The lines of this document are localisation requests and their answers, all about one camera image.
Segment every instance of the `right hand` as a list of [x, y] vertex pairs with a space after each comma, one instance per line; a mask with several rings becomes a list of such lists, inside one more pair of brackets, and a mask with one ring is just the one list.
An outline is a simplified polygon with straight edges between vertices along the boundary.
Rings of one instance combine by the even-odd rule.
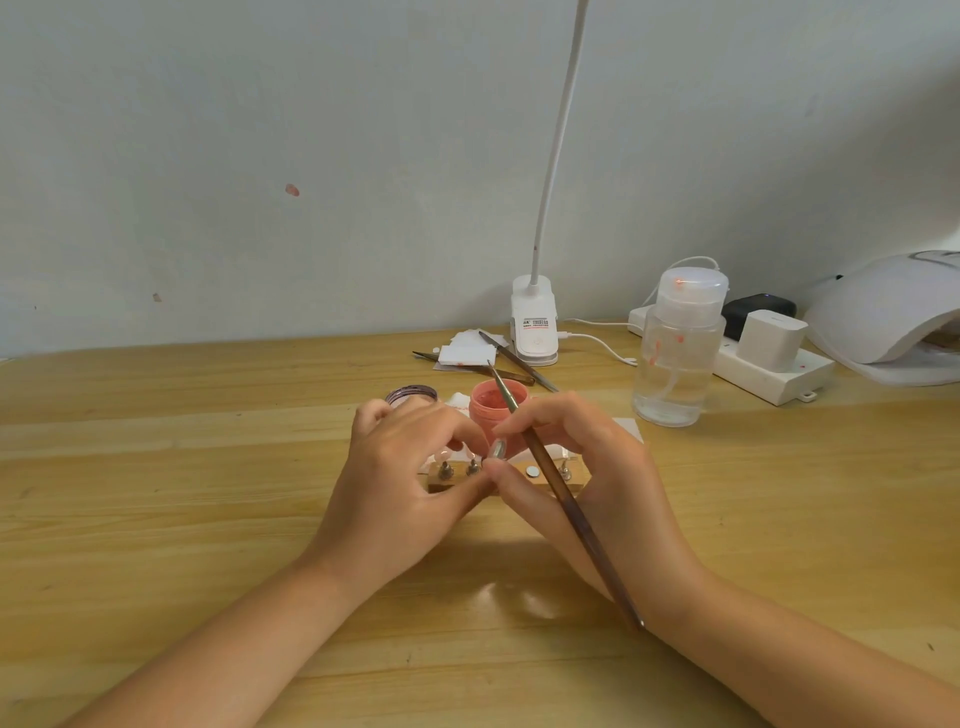
[[[497, 437], [535, 427], [545, 444], [583, 454], [591, 480], [577, 496], [637, 610], [655, 632], [682, 622], [707, 571], [677, 525], [649, 450], [576, 393], [528, 400]], [[504, 502], [594, 589], [610, 597], [560, 503], [503, 460], [484, 460]]]

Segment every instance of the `white wall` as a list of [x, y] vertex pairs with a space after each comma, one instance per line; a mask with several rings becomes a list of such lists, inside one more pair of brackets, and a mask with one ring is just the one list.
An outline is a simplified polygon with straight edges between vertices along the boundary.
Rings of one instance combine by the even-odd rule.
[[[574, 5], [5, 0], [0, 355], [504, 321]], [[790, 293], [958, 195], [955, 0], [594, 0], [544, 271]]]

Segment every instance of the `power strip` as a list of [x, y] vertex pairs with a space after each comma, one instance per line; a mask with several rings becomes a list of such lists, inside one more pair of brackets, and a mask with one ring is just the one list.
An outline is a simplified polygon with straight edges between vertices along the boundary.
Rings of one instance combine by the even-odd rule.
[[[653, 306], [635, 308], [627, 319], [627, 330], [637, 336], [643, 335], [647, 311]], [[717, 354], [713, 373], [745, 389], [762, 400], [780, 406], [791, 400], [814, 401], [817, 393], [827, 383], [833, 371], [833, 360], [825, 356], [799, 349], [793, 365], [786, 372], [771, 372], [737, 355], [740, 342], [724, 336]]]

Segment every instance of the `tool handle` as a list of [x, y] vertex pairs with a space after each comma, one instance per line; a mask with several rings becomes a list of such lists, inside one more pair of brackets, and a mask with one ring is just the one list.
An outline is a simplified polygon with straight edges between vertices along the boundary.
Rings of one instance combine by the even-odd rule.
[[573, 530], [576, 531], [581, 542], [583, 542], [587, 556], [590, 557], [590, 561], [593, 562], [597, 573], [600, 574], [600, 578], [603, 580], [604, 586], [607, 587], [613, 603], [619, 608], [620, 613], [629, 626], [637, 631], [644, 629], [643, 619], [636, 611], [636, 607], [630, 599], [630, 595], [627, 593], [627, 588], [623, 585], [620, 577], [613, 569], [613, 563], [600, 544], [600, 539], [597, 538], [592, 526], [590, 526], [587, 515], [580, 507], [580, 503], [578, 503], [576, 498], [573, 497], [573, 494], [570, 493], [570, 489], [566, 487], [564, 478], [560, 475], [560, 471], [557, 470], [557, 466], [554, 464], [553, 458], [550, 457], [550, 453], [547, 452], [546, 447], [543, 446], [543, 441], [540, 439], [540, 436], [533, 428], [528, 428], [523, 431], [523, 440], [526, 442], [527, 447], [530, 448], [534, 460], [540, 465], [543, 477], [546, 478], [546, 481], [550, 484], [553, 495], [557, 497], [561, 507], [564, 509], [567, 520], [570, 521]]

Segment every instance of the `white paper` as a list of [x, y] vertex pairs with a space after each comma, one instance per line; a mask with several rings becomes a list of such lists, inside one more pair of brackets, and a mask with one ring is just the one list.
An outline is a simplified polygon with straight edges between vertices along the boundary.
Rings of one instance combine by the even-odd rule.
[[[490, 338], [502, 346], [508, 346], [507, 339], [498, 333], [490, 334]], [[450, 343], [440, 349], [439, 354], [441, 361], [446, 363], [434, 364], [433, 368], [438, 372], [456, 372], [457, 367], [451, 362], [474, 366], [496, 363], [496, 347], [481, 338], [479, 328], [468, 328], [455, 334]]]

